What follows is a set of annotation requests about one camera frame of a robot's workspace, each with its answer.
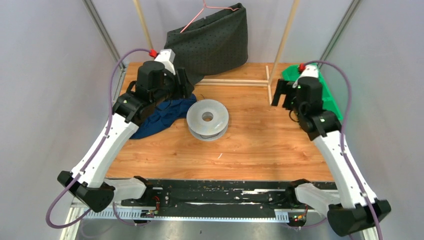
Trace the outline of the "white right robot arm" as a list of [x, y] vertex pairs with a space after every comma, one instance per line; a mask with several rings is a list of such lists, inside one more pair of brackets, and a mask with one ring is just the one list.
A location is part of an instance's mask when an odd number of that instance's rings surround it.
[[324, 215], [332, 230], [344, 237], [375, 228], [381, 235], [380, 221], [390, 212], [391, 205], [378, 199], [369, 189], [341, 133], [337, 115], [324, 108], [323, 85], [316, 77], [300, 77], [297, 81], [279, 79], [272, 106], [285, 95], [283, 108], [294, 113], [300, 128], [323, 156], [338, 190], [335, 197], [306, 179], [292, 181], [286, 189], [285, 201], [291, 208], [311, 207]]

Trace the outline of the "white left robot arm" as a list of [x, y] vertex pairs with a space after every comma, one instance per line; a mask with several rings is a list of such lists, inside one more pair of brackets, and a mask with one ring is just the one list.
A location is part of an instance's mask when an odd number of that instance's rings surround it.
[[136, 80], [112, 106], [104, 130], [93, 146], [71, 171], [58, 175], [58, 182], [95, 213], [123, 200], [148, 206], [154, 196], [146, 179], [140, 176], [107, 179], [106, 173], [125, 143], [159, 104], [187, 99], [193, 90], [184, 68], [153, 60], [143, 63]]

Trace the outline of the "grey plastic cable spool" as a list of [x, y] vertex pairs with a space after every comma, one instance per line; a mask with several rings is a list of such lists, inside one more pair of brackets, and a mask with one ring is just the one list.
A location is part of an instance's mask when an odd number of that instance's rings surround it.
[[211, 142], [221, 138], [229, 127], [230, 114], [219, 101], [203, 99], [187, 111], [186, 122], [190, 133], [198, 140]]

